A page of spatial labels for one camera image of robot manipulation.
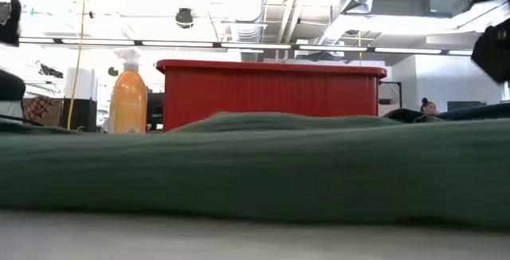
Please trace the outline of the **dark denim jeans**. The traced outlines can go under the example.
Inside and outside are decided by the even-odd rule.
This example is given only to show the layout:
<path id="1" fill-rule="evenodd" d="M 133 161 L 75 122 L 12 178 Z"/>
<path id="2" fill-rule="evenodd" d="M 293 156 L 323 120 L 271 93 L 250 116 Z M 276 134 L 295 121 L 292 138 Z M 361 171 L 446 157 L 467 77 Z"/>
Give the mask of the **dark denim jeans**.
<path id="1" fill-rule="evenodd" d="M 438 114 L 427 114 L 407 108 L 399 108 L 386 113 L 383 117 L 403 123 L 419 123 L 435 120 L 457 121 L 510 118 L 510 103 L 461 108 Z"/>

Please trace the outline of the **orange spray bottle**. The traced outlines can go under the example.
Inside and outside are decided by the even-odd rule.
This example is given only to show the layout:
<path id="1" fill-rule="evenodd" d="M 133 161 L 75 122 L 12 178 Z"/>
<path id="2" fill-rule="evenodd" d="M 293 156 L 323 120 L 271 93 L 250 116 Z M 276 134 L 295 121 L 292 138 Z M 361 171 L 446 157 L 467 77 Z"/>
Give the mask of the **orange spray bottle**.
<path id="1" fill-rule="evenodd" d="M 115 51 L 123 71 L 112 89 L 109 134 L 144 134 L 147 130 L 147 86 L 139 74 L 140 53 L 126 48 Z"/>

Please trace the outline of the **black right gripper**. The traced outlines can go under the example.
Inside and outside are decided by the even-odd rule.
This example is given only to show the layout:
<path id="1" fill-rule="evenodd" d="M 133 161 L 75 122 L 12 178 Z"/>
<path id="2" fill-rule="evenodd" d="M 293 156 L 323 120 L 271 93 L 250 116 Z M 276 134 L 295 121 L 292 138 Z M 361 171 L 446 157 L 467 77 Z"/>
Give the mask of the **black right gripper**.
<path id="1" fill-rule="evenodd" d="M 497 84 L 510 81 L 510 18 L 485 29 L 471 60 Z"/>

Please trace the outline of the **grey hanging cloth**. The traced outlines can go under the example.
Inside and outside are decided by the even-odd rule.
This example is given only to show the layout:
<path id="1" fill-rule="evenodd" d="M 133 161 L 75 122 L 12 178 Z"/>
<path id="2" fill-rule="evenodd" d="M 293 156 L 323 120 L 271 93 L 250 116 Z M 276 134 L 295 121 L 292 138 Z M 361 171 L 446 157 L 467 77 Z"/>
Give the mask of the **grey hanging cloth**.
<path id="1" fill-rule="evenodd" d="M 2 115 L 17 117 L 17 119 L 16 120 L 6 119 L 3 118 Z M 21 101 L 0 100 L 0 123 L 23 124 L 22 118 L 23 109 Z"/>

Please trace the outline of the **ribbed silver air duct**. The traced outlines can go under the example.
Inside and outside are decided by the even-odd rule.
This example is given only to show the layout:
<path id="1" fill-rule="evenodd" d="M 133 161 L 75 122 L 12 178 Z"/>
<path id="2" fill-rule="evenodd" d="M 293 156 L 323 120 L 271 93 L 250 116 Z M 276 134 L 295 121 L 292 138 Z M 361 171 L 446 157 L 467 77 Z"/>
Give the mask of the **ribbed silver air duct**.
<path id="1" fill-rule="evenodd" d="M 227 0 L 234 24 L 230 26 L 235 42 L 261 42 L 264 0 Z"/>

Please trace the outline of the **black round ceiling lamp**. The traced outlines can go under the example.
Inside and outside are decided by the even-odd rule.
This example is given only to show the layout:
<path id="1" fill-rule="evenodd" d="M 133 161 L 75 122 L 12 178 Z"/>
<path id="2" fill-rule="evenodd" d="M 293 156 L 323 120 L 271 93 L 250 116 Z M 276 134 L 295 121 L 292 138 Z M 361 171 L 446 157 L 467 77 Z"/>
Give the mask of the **black round ceiling lamp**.
<path id="1" fill-rule="evenodd" d="M 194 26 L 191 8 L 179 8 L 175 15 L 175 23 L 182 29 L 190 29 Z"/>

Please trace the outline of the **black box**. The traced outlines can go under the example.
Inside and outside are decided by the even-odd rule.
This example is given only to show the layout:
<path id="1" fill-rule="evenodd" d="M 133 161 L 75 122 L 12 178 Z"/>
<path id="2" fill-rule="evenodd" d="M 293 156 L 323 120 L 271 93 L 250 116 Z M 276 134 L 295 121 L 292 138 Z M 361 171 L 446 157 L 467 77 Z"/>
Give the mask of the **black box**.
<path id="1" fill-rule="evenodd" d="M 60 126 L 67 128 L 70 99 L 63 100 Z M 71 114 L 70 129 L 77 130 L 82 128 L 84 132 L 96 132 L 96 113 L 97 103 L 92 99 L 75 99 L 73 101 L 73 111 Z"/>

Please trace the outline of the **dark computer monitor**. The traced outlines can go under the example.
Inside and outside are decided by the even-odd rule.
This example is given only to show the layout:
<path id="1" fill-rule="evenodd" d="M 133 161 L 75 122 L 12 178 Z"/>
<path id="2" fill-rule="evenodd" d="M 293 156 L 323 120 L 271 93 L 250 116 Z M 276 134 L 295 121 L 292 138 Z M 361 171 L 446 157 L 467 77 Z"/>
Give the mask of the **dark computer monitor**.
<path id="1" fill-rule="evenodd" d="M 448 101 L 447 102 L 447 111 L 452 112 L 452 111 L 456 111 L 459 109 L 480 107 L 480 106 L 485 106 L 486 104 L 487 104 L 486 101 L 474 101 L 474 100 Z"/>

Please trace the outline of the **black metal stand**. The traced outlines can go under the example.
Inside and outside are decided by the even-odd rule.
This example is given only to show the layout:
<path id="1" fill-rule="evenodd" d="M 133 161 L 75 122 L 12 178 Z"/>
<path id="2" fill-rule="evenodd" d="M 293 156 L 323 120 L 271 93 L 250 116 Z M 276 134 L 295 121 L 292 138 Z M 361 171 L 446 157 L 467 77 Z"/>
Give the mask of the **black metal stand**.
<path id="1" fill-rule="evenodd" d="M 403 104 L 403 89 L 402 89 L 402 82 L 401 81 L 379 81 L 379 86 L 386 85 L 388 88 L 392 89 L 394 93 L 398 95 L 398 105 L 399 108 L 404 108 Z M 398 91 L 394 90 L 394 85 L 398 87 Z"/>

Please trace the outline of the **red patterned cloth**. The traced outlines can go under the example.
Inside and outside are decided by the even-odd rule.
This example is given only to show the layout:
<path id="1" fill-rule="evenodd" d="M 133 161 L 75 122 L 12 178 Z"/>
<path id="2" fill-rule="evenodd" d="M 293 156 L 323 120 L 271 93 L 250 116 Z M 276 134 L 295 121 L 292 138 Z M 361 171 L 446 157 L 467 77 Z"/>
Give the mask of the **red patterned cloth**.
<path id="1" fill-rule="evenodd" d="M 61 98 L 33 97 L 22 101 L 23 116 L 45 126 L 59 126 L 63 109 Z"/>

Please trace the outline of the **green shirt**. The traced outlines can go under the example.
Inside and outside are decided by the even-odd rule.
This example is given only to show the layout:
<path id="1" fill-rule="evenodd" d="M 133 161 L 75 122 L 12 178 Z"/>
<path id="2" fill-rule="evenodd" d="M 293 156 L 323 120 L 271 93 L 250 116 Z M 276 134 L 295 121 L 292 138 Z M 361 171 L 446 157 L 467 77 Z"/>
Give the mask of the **green shirt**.
<path id="1" fill-rule="evenodd" d="M 147 135 L 0 123 L 0 208 L 510 229 L 510 120 L 242 113 Z"/>

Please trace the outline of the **person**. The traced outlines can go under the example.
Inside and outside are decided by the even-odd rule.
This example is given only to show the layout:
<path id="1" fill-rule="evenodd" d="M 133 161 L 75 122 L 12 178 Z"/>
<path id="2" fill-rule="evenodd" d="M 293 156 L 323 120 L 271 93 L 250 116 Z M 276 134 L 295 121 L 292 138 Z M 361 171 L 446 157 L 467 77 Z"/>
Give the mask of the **person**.
<path id="1" fill-rule="evenodd" d="M 422 113 L 425 113 L 428 115 L 436 116 L 438 114 L 436 104 L 434 102 L 428 100 L 426 97 L 422 98 L 422 105 L 421 105 L 420 111 Z"/>

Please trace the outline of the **red plastic laundry bin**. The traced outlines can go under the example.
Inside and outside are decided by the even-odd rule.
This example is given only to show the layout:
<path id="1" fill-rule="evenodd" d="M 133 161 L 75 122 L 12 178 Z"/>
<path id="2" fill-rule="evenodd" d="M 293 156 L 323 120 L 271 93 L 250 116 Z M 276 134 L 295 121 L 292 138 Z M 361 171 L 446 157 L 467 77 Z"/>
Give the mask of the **red plastic laundry bin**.
<path id="1" fill-rule="evenodd" d="M 370 66 L 160 60 L 163 127 L 217 112 L 283 112 L 302 116 L 376 116 L 386 70 Z"/>

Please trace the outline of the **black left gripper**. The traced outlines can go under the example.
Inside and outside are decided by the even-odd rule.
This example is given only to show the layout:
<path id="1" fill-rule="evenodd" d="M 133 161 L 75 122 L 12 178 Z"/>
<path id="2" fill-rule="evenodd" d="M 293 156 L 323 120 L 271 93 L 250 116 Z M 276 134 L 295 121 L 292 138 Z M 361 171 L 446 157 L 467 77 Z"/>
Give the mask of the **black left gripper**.
<path id="1" fill-rule="evenodd" d="M 21 3 L 10 0 L 9 8 L 6 5 L 6 2 L 0 2 L 0 43 L 19 47 Z"/>

